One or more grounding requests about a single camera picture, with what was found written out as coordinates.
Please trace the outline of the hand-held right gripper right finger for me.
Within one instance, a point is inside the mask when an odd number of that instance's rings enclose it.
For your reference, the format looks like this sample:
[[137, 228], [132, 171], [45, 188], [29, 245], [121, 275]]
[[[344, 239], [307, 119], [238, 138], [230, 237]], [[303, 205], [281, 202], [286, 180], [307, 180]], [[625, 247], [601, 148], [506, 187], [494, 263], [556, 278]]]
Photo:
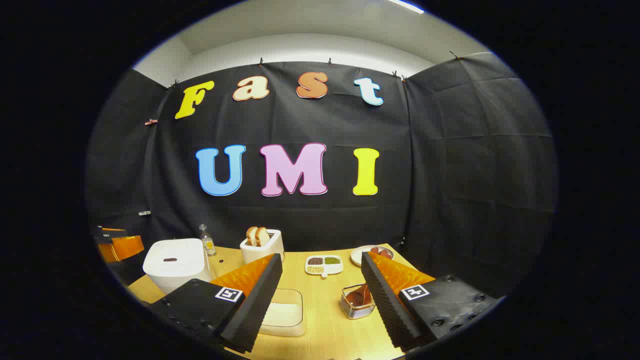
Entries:
[[501, 301], [456, 275], [434, 278], [372, 251], [361, 273], [391, 344], [403, 351], [451, 338]]

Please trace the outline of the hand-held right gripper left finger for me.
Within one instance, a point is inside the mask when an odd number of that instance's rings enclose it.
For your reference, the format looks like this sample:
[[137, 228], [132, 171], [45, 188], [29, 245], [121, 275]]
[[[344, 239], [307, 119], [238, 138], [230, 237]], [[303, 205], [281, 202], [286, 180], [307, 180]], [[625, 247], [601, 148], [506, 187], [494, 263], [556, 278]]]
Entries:
[[250, 353], [281, 275], [282, 257], [272, 253], [214, 281], [188, 280], [150, 311], [203, 343]]

